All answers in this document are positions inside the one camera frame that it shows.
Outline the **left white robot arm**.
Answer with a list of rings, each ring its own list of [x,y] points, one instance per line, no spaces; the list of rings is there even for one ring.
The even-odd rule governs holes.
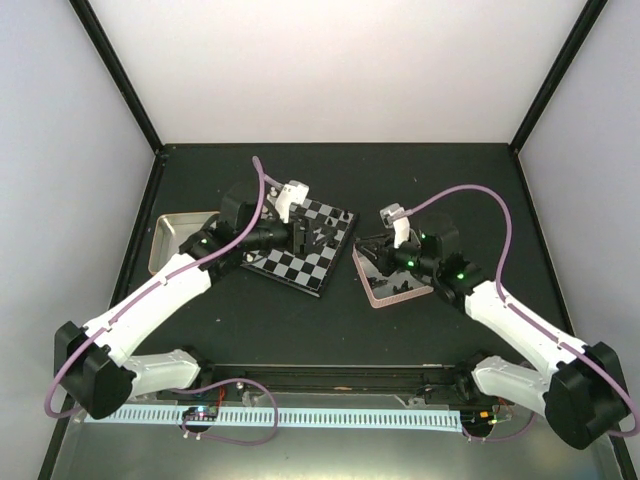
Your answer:
[[[83,326],[68,322],[57,330],[58,384],[94,419],[162,390],[207,397],[215,376],[195,353],[134,352],[177,310],[239,267],[321,296],[357,216],[309,199],[308,191],[297,181],[260,193],[250,184],[235,185],[218,212],[138,290]]]

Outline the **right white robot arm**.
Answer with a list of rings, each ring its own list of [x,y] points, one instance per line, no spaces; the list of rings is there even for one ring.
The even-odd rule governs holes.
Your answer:
[[[459,232],[447,216],[434,216],[419,230],[402,219],[389,233],[356,239],[354,247],[384,277],[406,272],[428,280],[446,303],[528,361],[523,367],[497,355],[480,360],[454,379],[461,400],[510,400],[544,417],[576,449],[614,435],[620,421],[637,415],[616,352],[555,328],[487,277],[465,258]]]

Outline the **pink metal tin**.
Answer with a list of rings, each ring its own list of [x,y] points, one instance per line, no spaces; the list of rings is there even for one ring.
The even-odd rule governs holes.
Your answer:
[[[370,305],[389,307],[433,292],[431,279],[419,270],[419,249],[411,242],[396,248],[394,240],[361,238],[352,259]]]

